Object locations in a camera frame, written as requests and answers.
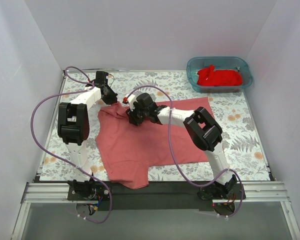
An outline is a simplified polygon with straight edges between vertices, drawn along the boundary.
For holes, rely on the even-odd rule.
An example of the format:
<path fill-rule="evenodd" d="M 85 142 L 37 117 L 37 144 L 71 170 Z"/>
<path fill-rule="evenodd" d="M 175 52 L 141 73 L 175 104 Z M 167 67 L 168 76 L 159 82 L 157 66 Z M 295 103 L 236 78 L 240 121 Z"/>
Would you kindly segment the pink t shirt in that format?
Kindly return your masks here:
<path fill-rule="evenodd" d="M 130 189 L 148 185 L 148 171 L 153 166 L 173 165 L 169 141 L 177 163 L 204 163 L 207 157 L 180 126 L 159 125 L 144 121 L 129 123 L 126 107 L 121 103 L 102 107 L 98 112 L 100 131 L 96 144 L 110 181 Z"/>

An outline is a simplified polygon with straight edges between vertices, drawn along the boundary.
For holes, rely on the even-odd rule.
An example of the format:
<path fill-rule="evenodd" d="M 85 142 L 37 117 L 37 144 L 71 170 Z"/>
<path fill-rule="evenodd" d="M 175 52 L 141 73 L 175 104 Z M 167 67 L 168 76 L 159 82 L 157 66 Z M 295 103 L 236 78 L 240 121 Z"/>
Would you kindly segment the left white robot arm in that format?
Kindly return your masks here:
<path fill-rule="evenodd" d="M 68 184 L 73 192 L 85 200 L 109 199 L 109 191 L 92 179 L 92 170 L 88 163 L 87 139 L 90 134 L 89 109 L 102 100 L 111 105 L 118 101 L 108 84 L 110 74 L 97 71 L 92 85 L 86 86 L 86 92 L 79 94 L 70 102 L 61 102 L 58 106 L 57 133 L 70 153 L 70 162 L 76 166 L 73 180 Z"/>

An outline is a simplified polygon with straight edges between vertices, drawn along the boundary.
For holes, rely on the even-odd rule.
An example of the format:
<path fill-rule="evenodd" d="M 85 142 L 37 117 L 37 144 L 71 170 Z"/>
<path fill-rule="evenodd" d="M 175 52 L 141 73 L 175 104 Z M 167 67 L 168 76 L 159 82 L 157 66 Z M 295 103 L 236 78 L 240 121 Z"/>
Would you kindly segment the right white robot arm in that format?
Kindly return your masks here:
<path fill-rule="evenodd" d="M 185 128 L 193 144 L 205 153 L 213 173 L 213 180 L 198 184 L 190 181 L 199 189 L 198 196 L 203 199 L 220 198 L 234 201 L 238 175 L 227 162 L 222 146 L 223 130 L 207 109 L 200 106 L 195 110 L 180 110 L 172 105 L 158 105 L 149 94 L 135 96 L 130 93 L 123 98 L 129 107 L 126 114 L 129 123 L 139 126 L 144 121 L 158 125 Z"/>

